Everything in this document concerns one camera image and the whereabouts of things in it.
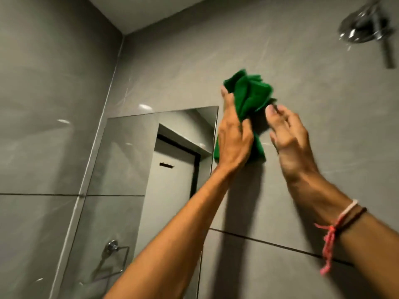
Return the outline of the person's left forearm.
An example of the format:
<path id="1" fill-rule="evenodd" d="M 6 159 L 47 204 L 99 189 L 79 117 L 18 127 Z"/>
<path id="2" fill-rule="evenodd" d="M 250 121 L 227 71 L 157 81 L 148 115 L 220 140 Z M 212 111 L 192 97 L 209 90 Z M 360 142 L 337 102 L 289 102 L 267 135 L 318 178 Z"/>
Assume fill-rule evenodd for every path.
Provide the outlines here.
<path id="1" fill-rule="evenodd" d="M 237 170 L 238 167 L 219 164 L 103 299 L 182 299 L 210 225 Z"/>

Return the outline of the person's left hand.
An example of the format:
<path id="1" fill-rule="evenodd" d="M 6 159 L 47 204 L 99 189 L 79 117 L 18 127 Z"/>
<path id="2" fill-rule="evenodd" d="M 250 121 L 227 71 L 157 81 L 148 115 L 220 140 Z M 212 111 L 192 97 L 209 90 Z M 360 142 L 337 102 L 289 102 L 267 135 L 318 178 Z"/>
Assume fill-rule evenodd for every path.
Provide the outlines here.
<path id="1" fill-rule="evenodd" d="M 229 175 L 234 175 L 246 164 L 252 145 L 247 146 L 242 141 L 242 121 L 237 115 L 234 94 L 229 93 L 222 86 L 221 95 L 224 111 L 218 129 L 219 162 L 217 167 Z"/>

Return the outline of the frameless wall mirror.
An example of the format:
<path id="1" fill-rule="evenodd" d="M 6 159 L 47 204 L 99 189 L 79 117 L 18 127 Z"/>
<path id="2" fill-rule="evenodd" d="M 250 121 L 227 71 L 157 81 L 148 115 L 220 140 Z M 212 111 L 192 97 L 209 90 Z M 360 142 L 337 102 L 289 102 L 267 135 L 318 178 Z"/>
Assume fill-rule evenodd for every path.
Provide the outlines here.
<path id="1" fill-rule="evenodd" d="M 57 299 L 102 299 L 206 182 L 218 110 L 107 120 Z"/>

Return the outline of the person's right forearm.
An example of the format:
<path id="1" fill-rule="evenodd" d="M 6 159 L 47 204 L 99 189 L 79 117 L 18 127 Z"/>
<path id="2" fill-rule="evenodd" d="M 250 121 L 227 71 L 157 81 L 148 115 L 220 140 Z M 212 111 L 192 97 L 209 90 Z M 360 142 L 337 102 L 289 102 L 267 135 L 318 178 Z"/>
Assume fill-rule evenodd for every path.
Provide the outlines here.
<path id="1" fill-rule="evenodd" d="M 334 242 L 339 240 L 376 291 L 387 299 L 399 299 L 399 233 L 320 174 L 287 186 L 293 199 L 316 217 L 316 226 L 328 231 L 323 272 L 330 270 Z"/>

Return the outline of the chrome shower head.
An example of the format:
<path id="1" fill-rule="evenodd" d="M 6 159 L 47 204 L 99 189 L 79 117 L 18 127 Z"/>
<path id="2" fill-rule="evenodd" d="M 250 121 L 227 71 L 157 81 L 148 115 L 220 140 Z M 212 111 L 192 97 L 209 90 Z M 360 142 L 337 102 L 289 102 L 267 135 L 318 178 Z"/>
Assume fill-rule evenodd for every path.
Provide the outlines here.
<path id="1" fill-rule="evenodd" d="M 349 14 L 338 27 L 339 39 L 349 43 L 382 40 L 393 33 L 390 19 L 379 3 L 368 3 Z"/>

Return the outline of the person's right hand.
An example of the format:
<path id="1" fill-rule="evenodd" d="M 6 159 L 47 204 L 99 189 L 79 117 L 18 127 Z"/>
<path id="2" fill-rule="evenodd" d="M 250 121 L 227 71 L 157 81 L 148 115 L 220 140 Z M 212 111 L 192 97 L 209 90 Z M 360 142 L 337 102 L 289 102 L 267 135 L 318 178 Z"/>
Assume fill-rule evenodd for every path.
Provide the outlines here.
<path id="1" fill-rule="evenodd" d="M 294 136 L 290 133 L 276 135 L 271 129 L 270 138 L 277 151 L 283 176 L 288 185 L 301 183 L 306 177 L 319 175 L 307 136 Z"/>

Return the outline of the green cleaning cloth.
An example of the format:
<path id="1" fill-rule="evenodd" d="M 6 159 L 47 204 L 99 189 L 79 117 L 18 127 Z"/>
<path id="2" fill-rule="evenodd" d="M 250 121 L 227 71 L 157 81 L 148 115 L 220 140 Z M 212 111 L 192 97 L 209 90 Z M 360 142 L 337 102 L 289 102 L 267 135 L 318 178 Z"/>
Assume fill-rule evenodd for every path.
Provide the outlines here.
<path id="1" fill-rule="evenodd" d="M 224 80 L 223 86 L 229 93 L 233 93 L 235 108 L 239 120 L 255 119 L 268 105 L 277 100 L 272 97 L 273 88 L 265 83 L 260 75 L 249 75 L 245 69 L 239 70 L 232 77 Z M 265 161 L 266 156 L 259 138 L 259 132 L 254 123 L 252 124 L 253 144 L 248 163 L 254 161 Z M 216 163 L 220 159 L 219 137 L 213 153 Z"/>

